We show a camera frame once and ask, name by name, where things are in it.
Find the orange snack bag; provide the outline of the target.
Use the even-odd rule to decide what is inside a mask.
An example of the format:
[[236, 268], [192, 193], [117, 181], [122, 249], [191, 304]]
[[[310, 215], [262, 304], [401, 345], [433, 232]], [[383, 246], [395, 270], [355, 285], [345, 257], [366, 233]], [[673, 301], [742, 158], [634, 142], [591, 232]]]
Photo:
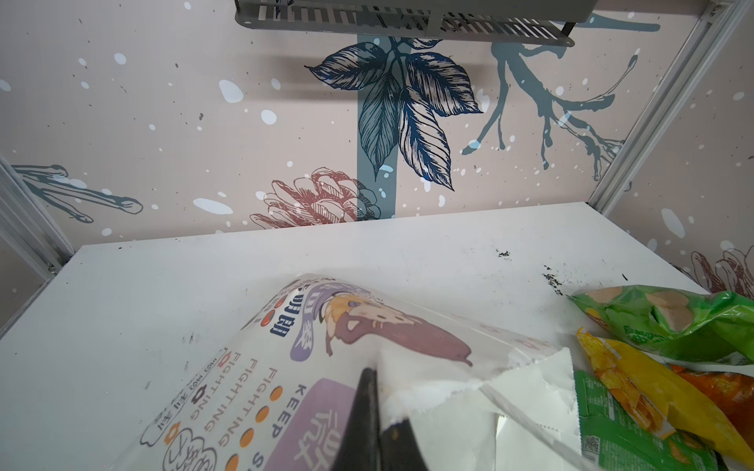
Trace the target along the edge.
[[708, 396], [753, 447], [753, 378], [738, 373], [698, 372], [679, 365], [671, 369]]

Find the green snack bag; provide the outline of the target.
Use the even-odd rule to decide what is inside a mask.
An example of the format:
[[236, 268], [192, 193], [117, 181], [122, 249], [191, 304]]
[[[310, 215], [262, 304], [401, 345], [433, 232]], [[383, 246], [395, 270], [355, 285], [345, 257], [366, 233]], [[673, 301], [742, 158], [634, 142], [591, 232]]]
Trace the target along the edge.
[[660, 439], [642, 430], [596, 378], [575, 372], [582, 455], [604, 470], [726, 470], [695, 435]]
[[601, 288], [571, 301], [616, 339], [689, 363], [753, 362], [753, 301], [650, 286]]

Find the white printed paper bag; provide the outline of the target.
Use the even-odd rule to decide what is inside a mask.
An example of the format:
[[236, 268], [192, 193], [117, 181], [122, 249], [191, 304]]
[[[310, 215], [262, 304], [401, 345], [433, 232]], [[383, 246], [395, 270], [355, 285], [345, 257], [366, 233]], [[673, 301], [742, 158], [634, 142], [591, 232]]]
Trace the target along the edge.
[[318, 275], [266, 302], [147, 425], [118, 470], [331, 470], [361, 372], [380, 435], [410, 420], [429, 470], [593, 470], [571, 353]]

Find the yellow snack bag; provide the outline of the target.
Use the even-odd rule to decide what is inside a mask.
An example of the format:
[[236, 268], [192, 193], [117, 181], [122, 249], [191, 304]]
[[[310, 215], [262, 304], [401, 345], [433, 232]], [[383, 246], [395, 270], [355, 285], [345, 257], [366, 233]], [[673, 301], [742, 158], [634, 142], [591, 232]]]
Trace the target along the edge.
[[679, 374], [623, 343], [578, 331], [596, 378], [645, 432], [667, 439], [689, 432], [748, 469], [753, 449], [719, 406]]

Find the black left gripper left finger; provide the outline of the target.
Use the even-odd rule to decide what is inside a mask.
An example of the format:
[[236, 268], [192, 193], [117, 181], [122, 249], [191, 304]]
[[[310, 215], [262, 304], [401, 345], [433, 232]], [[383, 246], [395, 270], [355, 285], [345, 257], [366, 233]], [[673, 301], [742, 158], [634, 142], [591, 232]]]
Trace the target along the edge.
[[377, 372], [365, 368], [332, 471], [380, 470], [379, 420]]

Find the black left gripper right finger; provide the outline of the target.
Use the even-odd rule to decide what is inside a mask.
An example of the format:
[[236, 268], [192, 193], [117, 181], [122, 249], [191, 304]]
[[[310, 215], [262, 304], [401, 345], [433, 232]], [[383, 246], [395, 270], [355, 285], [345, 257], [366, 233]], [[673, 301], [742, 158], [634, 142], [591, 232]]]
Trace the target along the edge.
[[428, 471], [409, 419], [386, 429], [379, 438], [382, 471]]

